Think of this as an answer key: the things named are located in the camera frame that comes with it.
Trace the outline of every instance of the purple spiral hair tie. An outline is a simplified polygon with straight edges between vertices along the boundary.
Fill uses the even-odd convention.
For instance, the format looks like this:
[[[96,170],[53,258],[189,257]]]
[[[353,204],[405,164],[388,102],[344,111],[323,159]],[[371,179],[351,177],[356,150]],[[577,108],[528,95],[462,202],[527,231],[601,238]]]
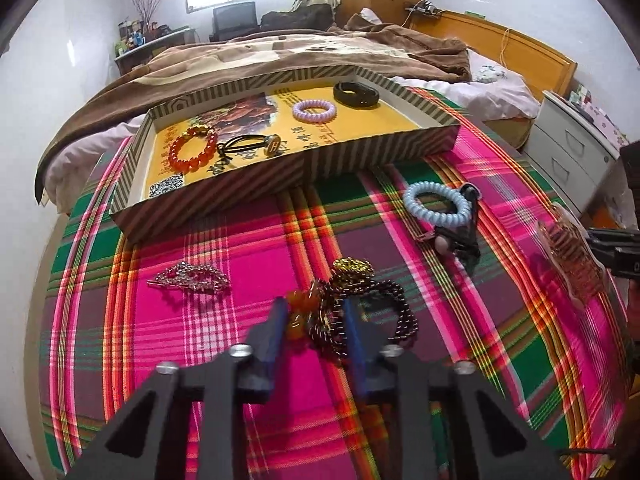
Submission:
[[[307,108],[324,108],[324,112],[320,112],[319,114],[305,112]],[[333,119],[337,113],[338,110],[334,104],[320,99],[300,101],[293,106],[293,116],[303,123],[327,123]]]

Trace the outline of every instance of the striped box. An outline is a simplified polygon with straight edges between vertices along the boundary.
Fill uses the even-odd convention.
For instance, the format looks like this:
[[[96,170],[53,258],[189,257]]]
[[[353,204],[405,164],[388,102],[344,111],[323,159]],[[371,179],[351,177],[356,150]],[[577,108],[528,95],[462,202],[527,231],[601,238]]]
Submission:
[[[262,160],[154,198],[145,199],[144,168],[152,139],[162,129],[253,94],[276,91],[295,82],[362,82],[416,123],[415,130],[347,140]],[[146,114],[133,141],[113,194],[110,216],[131,243],[180,228],[213,211],[249,202],[317,179],[409,160],[453,148],[460,123],[433,102],[390,79],[352,65],[321,66],[275,72],[231,81],[158,105]]]

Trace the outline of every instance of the nightstand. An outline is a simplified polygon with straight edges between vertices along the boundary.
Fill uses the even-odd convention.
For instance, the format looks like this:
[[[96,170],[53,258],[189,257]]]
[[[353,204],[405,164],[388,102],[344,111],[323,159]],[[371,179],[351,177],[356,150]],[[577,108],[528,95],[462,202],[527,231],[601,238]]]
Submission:
[[[544,92],[524,153],[580,217],[618,159],[618,149],[571,105]]]

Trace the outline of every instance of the screw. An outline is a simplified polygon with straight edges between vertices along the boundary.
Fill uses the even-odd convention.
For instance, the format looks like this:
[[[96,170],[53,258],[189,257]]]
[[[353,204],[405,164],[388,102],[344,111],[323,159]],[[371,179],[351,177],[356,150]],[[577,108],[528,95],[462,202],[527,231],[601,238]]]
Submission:
[[[458,361],[453,365],[453,371],[458,375],[471,375],[476,371],[476,365],[471,361]]]
[[[252,353],[254,353],[254,349],[251,348],[251,345],[233,345],[229,349],[231,357],[248,357]]]
[[[171,361],[162,361],[160,364],[156,365],[156,372],[162,375],[173,375],[179,369],[180,367]]]
[[[404,350],[400,345],[384,345],[380,353],[384,357],[400,357]]]

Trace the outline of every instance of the brown blanket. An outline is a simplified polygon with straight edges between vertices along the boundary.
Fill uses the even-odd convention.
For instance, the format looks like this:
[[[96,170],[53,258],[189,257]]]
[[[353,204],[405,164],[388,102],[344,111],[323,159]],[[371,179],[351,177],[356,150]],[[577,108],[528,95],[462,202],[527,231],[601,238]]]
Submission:
[[[53,157],[82,137],[106,130],[162,102],[208,86],[281,70],[354,64],[385,76],[451,83],[470,81],[466,45],[398,25],[371,25],[354,16],[345,29],[309,34],[293,30],[256,34],[218,44],[164,51],[117,79],[80,108],[44,151],[36,172],[38,202]]]

